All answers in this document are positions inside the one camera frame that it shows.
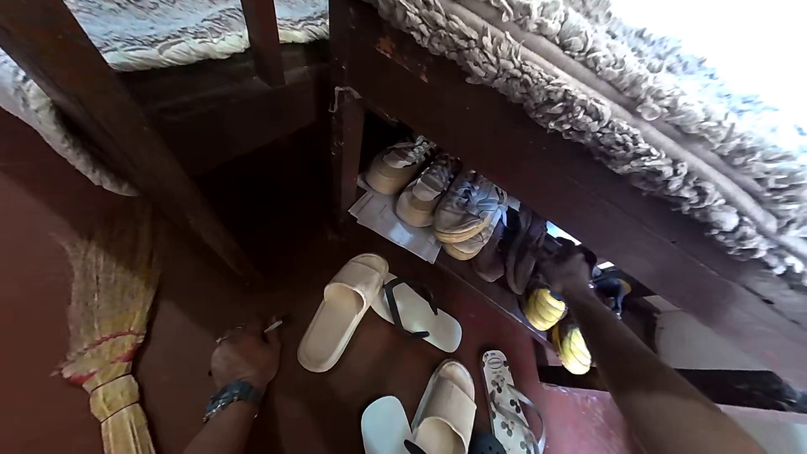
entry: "broom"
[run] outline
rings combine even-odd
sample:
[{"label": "broom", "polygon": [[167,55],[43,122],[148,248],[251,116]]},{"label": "broom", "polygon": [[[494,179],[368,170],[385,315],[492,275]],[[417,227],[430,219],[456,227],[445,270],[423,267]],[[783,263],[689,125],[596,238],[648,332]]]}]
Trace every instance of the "broom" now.
[{"label": "broom", "polygon": [[89,238],[66,246],[73,289],[69,352],[61,374],[90,393],[106,454],[154,453],[130,374],[157,290],[162,233],[148,203],[130,203]]}]

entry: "wooden post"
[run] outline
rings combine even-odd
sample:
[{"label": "wooden post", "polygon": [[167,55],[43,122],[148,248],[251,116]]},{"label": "wooden post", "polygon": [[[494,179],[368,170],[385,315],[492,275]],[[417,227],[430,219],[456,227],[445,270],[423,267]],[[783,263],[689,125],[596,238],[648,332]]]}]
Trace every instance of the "wooden post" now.
[{"label": "wooden post", "polygon": [[348,218],[356,201],[359,158],[362,155],[365,108],[346,86],[348,73],[349,11],[344,3],[331,1],[331,82],[334,90],[331,115],[331,165],[333,215],[338,223]]},{"label": "wooden post", "polygon": [[243,279],[260,279],[63,2],[0,3],[0,46],[95,142],[102,162]]},{"label": "wooden post", "polygon": [[241,0],[249,33],[249,51],[255,61],[255,71],[266,85],[286,83],[280,58],[278,20],[273,0]]}]

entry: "slipper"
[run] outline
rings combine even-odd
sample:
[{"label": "slipper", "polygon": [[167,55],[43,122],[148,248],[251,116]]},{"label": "slipper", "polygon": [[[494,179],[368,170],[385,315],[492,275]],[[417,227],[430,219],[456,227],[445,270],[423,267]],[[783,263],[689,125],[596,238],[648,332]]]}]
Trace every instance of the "slipper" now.
[{"label": "slipper", "polygon": [[432,454],[467,454],[475,414],[470,372],[447,359],[437,366],[417,406],[412,420],[413,442]]},{"label": "slipper", "polygon": [[333,276],[297,349],[300,365],[311,372],[333,367],[364,313],[378,298],[387,271],[389,264],[383,257],[360,254]]},{"label": "slipper", "polygon": [[362,440],[366,454],[405,454],[412,430],[404,407],[395,396],[384,396],[362,413]]},{"label": "slipper", "polygon": [[541,419],[542,426],[543,418],[535,405],[513,385],[504,353],[486,351],[482,355],[482,373],[487,387],[491,429],[504,450],[508,453],[542,454],[546,446],[546,432],[541,427],[541,436],[535,436],[529,429],[524,408],[533,410]]},{"label": "slipper", "polygon": [[[375,313],[440,350],[448,353],[457,350],[462,340],[462,327],[434,305],[432,293],[425,286],[390,273],[385,281],[383,296],[372,303]],[[419,288],[420,294],[412,287]]]}]

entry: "watch strap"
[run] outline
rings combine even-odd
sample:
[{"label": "watch strap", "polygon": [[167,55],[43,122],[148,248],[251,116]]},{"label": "watch strap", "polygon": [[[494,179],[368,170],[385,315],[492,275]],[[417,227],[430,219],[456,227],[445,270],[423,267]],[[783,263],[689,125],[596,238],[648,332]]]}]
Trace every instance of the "watch strap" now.
[{"label": "watch strap", "polygon": [[227,383],[210,398],[204,412],[204,422],[235,401],[261,403],[261,393],[248,381],[236,380]]}]

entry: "black flip-flop strap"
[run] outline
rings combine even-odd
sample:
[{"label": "black flip-flop strap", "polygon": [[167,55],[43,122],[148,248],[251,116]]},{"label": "black flip-flop strap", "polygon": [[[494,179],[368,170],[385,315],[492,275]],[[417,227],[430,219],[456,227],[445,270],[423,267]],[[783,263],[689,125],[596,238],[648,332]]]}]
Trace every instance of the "black flip-flop strap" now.
[{"label": "black flip-flop strap", "polygon": [[398,326],[401,330],[408,332],[413,337],[421,339],[427,338],[430,335],[428,331],[417,331],[413,333],[404,328],[404,324],[401,322],[400,312],[398,311],[398,303],[395,301],[395,294],[392,291],[392,289],[399,284],[408,285],[415,293],[420,295],[421,298],[429,303],[429,308],[432,310],[434,315],[437,315],[437,307],[434,305],[434,297],[432,296],[432,293],[425,285],[401,277],[396,277],[395,279],[384,284],[384,294],[387,296],[387,304],[390,306],[390,315],[392,315],[392,322],[395,323],[395,326]]}]

